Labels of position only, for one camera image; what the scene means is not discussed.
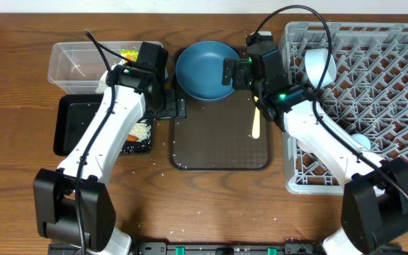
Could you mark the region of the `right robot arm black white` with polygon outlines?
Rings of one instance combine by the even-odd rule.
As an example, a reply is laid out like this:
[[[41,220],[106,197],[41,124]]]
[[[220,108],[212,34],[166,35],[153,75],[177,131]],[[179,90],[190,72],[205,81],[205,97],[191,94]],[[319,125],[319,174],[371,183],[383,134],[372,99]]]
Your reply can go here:
[[[341,228],[322,242],[325,254],[400,253],[389,242],[408,233],[408,163],[371,152],[320,107],[317,92],[291,85],[270,33],[246,37],[248,58],[224,60],[222,83],[249,90],[265,119],[295,137],[343,188]]]

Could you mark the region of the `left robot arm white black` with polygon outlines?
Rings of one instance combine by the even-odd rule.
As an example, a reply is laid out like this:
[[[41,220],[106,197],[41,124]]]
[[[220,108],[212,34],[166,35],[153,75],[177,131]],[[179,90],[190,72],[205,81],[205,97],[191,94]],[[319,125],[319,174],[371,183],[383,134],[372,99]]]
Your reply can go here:
[[[106,67],[106,89],[83,136],[56,170],[41,169],[34,179],[41,237],[79,254],[128,254],[132,239],[115,226],[107,186],[136,123],[186,117],[184,94],[164,88],[168,58],[161,45],[142,42],[136,61]]]

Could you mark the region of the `yellow plastic spoon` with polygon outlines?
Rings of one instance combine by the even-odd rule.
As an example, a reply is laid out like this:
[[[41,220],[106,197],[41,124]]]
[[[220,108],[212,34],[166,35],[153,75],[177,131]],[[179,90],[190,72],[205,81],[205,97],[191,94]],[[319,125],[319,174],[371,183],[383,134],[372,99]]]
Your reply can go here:
[[[260,121],[261,121],[260,111],[257,107],[255,107],[254,119],[253,119],[252,131],[251,131],[251,136],[254,139],[259,139],[260,137]]]

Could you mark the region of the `green snack wrapper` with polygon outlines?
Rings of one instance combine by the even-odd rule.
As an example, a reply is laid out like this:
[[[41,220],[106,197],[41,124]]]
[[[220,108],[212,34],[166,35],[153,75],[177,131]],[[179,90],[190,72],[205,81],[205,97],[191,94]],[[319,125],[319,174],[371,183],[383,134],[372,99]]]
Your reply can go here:
[[[137,50],[121,50],[120,55],[130,61],[136,62],[139,52]]]

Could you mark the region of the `orange carrot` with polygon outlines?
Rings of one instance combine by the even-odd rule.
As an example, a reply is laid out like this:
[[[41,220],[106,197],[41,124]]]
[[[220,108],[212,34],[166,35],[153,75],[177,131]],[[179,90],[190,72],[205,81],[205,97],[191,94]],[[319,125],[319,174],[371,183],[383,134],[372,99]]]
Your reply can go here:
[[[138,138],[135,137],[134,135],[128,135],[127,139],[128,142],[136,142],[138,141]]]

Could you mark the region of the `white rice pile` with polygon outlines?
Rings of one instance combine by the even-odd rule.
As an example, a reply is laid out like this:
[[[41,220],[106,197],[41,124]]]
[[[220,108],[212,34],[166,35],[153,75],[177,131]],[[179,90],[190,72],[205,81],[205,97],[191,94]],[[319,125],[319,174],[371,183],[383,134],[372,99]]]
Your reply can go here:
[[[131,129],[129,135],[134,135],[138,138],[137,142],[141,142],[150,136],[150,132],[150,126],[146,123],[136,123]]]

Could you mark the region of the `dark blue plate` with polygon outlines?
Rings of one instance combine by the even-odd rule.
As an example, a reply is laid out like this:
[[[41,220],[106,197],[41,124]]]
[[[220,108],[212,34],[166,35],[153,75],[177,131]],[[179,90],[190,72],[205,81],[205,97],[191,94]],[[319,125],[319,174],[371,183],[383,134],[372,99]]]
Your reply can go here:
[[[231,84],[222,84],[226,58],[239,59],[239,55],[222,42],[202,41],[187,47],[176,63],[178,84],[200,101],[219,101],[228,97],[234,89]]]

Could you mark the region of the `light blue bowl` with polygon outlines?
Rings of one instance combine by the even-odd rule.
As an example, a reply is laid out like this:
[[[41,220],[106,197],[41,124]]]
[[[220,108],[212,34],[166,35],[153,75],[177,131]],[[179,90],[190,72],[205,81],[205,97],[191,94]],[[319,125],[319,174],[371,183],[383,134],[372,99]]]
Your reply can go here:
[[[317,88],[319,80],[324,71],[327,55],[328,49],[324,48],[308,50],[305,53],[305,70],[307,78],[310,80],[310,83],[314,88]],[[331,57],[321,87],[324,88],[325,86],[333,83],[336,80],[336,75],[336,64],[334,58]]]

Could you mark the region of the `light blue cup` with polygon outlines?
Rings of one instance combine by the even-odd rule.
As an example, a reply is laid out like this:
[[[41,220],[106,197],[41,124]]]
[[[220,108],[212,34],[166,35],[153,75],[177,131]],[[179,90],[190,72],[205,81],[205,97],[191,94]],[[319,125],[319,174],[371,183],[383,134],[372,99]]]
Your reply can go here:
[[[352,138],[357,141],[360,145],[362,145],[366,150],[371,149],[371,143],[370,140],[362,134],[353,134]]]

